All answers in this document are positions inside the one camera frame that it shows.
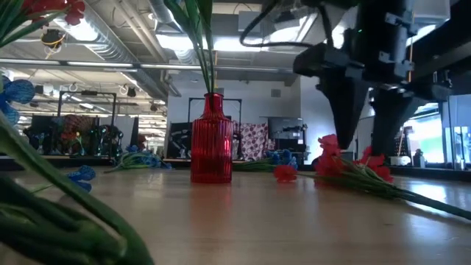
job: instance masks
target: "red glass vase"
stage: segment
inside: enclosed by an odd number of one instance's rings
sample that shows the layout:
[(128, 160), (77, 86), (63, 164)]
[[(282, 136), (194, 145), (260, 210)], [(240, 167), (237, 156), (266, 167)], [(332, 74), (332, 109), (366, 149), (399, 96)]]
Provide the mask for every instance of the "red glass vase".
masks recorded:
[(205, 94), (203, 115), (191, 132), (191, 182), (230, 183), (233, 172), (233, 123), (224, 116), (218, 93)]

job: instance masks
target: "ceiling beam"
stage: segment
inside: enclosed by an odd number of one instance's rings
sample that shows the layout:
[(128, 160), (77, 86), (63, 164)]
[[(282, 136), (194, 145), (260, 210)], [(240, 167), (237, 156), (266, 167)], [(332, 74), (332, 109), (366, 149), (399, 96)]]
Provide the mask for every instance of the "ceiling beam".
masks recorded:
[[(0, 58), (0, 63), (12, 68), (41, 68), (41, 69), (72, 69), (75, 71), (113, 71), (133, 72), (137, 69), (160, 69), (180, 71), (201, 71), (197, 65), (170, 64), (170, 63), (106, 63), (106, 62), (83, 62), (64, 60), (30, 60)], [(293, 74), (292, 68), (257, 67), (257, 66), (214, 66), (217, 71), (246, 71), (268, 74)]]

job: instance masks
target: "table surface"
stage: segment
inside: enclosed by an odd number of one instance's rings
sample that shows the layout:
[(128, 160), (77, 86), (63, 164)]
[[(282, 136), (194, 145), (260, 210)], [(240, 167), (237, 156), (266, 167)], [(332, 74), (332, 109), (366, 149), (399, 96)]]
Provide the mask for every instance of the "table surface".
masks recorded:
[[(28, 187), (43, 183), (25, 172), (7, 175)], [(395, 182), (471, 210), (469, 184)], [(156, 264), (471, 264), (471, 222), (319, 190), (307, 178), (277, 184), (270, 174), (235, 172), (231, 185), (192, 185), (188, 171), (143, 169), (99, 174), (92, 194), (135, 227)], [(77, 207), (56, 188), (43, 195)], [(35, 263), (0, 247), (0, 264)]]

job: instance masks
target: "black metal frame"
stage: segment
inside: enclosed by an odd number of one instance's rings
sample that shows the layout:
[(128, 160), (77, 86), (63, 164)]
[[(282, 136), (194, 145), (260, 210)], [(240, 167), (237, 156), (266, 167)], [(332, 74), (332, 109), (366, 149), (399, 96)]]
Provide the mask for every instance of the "black metal frame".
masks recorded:
[[(190, 128), (190, 113), (191, 113), (191, 102), (194, 100), (205, 100), (205, 98), (194, 98), (191, 97), (188, 99), (188, 129), (191, 130)], [(238, 134), (240, 137), (242, 137), (242, 99), (222, 99), (223, 101), (236, 101), (239, 103), (240, 108), (238, 110)], [(237, 156), (239, 158), (242, 158), (242, 139), (239, 141), (239, 145), (237, 148)]]
[[(62, 103), (63, 103), (63, 101), (62, 101), (62, 95), (65, 94), (65, 93), (67, 93), (67, 94), (73, 94), (73, 93), (82, 94), (82, 92), (83, 92), (83, 91), (74, 91), (74, 92), (72, 92), (72, 91), (60, 91), (60, 92), (59, 92), (59, 107), (57, 107), (57, 117), (60, 117), (60, 112), (61, 112), (61, 110), (62, 110)], [(97, 96), (98, 94), (101, 94), (101, 95), (111, 95), (111, 96), (113, 96), (113, 104), (112, 104), (113, 110), (112, 110), (112, 112), (111, 112), (111, 127), (113, 127), (113, 126), (115, 125), (115, 114), (116, 114), (116, 98), (117, 98), (116, 93), (95, 92), (95, 91), (93, 91), (93, 94), (94, 94), (94, 95), (92, 95), (92, 94), (86, 94), (86, 96)], [(109, 155), (108, 155), (108, 157), (109, 157), (110, 160), (112, 159), (112, 156), (113, 156), (113, 145), (112, 145), (112, 143), (113, 143), (113, 139), (110, 138), (110, 151), (109, 151), (110, 153), (109, 153)]]

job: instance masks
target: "red flower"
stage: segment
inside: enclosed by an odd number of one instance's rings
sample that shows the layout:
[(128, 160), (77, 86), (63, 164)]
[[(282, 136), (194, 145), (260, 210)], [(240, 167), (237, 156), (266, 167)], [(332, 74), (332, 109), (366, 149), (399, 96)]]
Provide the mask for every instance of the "red flower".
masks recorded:
[(339, 143), (337, 141), (337, 135), (326, 135), (317, 140), (323, 148), (322, 155), (335, 155), (340, 156)]
[(296, 180), (296, 173), (297, 170), (294, 169), (292, 166), (288, 165), (279, 165), (273, 171), (274, 176), (277, 178), (279, 183), (290, 182), (292, 180)]
[(326, 177), (338, 177), (344, 171), (344, 164), (339, 158), (330, 155), (321, 155), (319, 161), (314, 165), (317, 174)]
[(394, 178), (391, 176), (391, 170), (389, 170), (389, 167), (387, 166), (375, 166), (371, 167), (371, 170), (388, 183), (392, 183), (394, 181)]
[[(21, 10), (24, 11), (25, 15), (32, 15), (45, 11), (60, 11), (67, 8), (65, 21), (73, 26), (79, 24), (80, 19), (83, 18), (83, 12), (85, 11), (85, 3), (83, 0), (24, 0)], [(34, 18), (32, 23), (42, 18), (44, 17)]]
[(371, 156), (372, 147), (368, 146), (363, 151), (363, 157), (358, 161), (360, 164), (366, 165), (373, 170), (379, 177), (388, 183), (392, 183), (394, 178), (391, 176), (391, 171), (387, 166), (382, 166), (384, 163), (384, 155)]
[(65, 16), (65, 21), (70, 25), (80, 24), (80, 19), (83, 18), (83, 12), (85, 11), (85, 4), (82, 0), (68, 0), (68, 4), (71, 5), (71, 9)]
[(379, 156), (371, 156), (372, 154), (372, 147), (368, 146), (363, 151), (363, 157), (359, 160), (360, 163), (369, 166), (370, 168), (373, 166), (382, 166), (384, 162), (384, 155), (381, 154)]

